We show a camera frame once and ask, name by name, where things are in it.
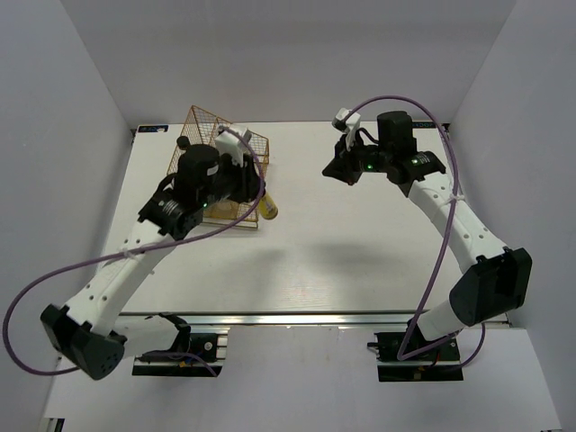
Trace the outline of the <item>dark sauce glass bottle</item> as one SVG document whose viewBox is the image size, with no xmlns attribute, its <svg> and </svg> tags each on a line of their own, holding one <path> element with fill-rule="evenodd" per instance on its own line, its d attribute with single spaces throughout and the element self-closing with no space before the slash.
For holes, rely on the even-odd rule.
<svg viewBox="0 0 576 432">
<path fill-rule="evenodd" d="M 190 140 L 184 136 L 181 135 L 176 139 L 176 145 L 182 150 L 182 151 L 186 151 L 190 146 Z"/>
</svg>

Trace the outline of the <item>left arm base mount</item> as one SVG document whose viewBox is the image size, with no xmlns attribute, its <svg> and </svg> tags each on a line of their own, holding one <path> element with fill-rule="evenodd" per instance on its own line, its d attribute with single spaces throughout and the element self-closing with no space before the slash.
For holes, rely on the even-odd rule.
<svg viewBox="0 0 576 432">
<path fill-rule="evenodd" d="M 229 328 L 192 327 L 188 342 L 171 354 L 146 354 L 133 361 L 141 377 L 216 378 L 226 358 Z"/>
</svg>

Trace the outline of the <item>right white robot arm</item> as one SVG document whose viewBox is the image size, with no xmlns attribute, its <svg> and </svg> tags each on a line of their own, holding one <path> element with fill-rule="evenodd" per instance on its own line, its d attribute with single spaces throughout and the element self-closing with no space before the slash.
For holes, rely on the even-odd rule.
<svg viewBox="0 0 576 432">
<path fill-rule="evenodd" d="M 476 216 L 452 190 L 445 165 L 431 151 L 420 151 L 412 119 L 403 111 L 377 118 L 377 140 L 361 138 L 361 116 L 346 108 L 333 126 L 342 135 L 325 177 L 354 185 L 364 173 L 383 173 L 434 225 L 462 273 L 447 300 L 420 314 L 406 336 L 408 351 L 419 359 L 436 352 L 439 339 L 520 308 L 526 298 L 532 258 L 512 249 Z"/>
</svg>

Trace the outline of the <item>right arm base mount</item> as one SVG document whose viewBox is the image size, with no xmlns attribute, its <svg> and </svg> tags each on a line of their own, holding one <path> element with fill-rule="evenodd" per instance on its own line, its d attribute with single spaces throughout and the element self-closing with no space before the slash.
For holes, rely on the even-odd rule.
<svg viewBox="0 0 576 432">
<path fill-rule="evenodd" d="M 404 332 L 379 332 L 366 343 L 366 348 L 375 354 L 380 383 L 448 383 L 464 379 L 455 337 L 413 355 L 413 351 L 429 345 L 421 336 L 414 334 L 404 352 L 407 358 L 400 360 L 398 353 L 404 336 Z"/>
</svg>

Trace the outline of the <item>small yellow bottle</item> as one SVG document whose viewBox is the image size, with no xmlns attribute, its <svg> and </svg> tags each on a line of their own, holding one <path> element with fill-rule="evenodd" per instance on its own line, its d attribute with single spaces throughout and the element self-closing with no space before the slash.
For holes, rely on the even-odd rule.
<svg viewBox="0 0 576 432">
<path fill-rule="evenodd" d="M 257 209 L 263 219 L 270 221 L 278 215 L 278 207 L 269 193 L 264 193 L 257 205 Z"/>
</svg>

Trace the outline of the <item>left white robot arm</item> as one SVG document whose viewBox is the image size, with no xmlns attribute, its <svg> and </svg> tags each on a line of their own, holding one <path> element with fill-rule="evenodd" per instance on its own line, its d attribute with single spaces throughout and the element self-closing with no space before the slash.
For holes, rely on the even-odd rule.
<svg viewBox="0 0 576 432">
<path fill-rule="evenodd" d="M 66 303 L 40 315 L 51 344 L 94 380 L 125 357 L 160 352 L 172 359 L 190 348 L 190 327 L 174 313 L 146 318 L 121 315 L 154 268 L 202 223 L 203 212 L 224 200 L 251 203 L 260 191 L 259 165 L 248 150 L 242 161 L 208 145 L 191 145 L 139 211 L 118 255 L 106 259 L 87 285 Z"/>
</svg>

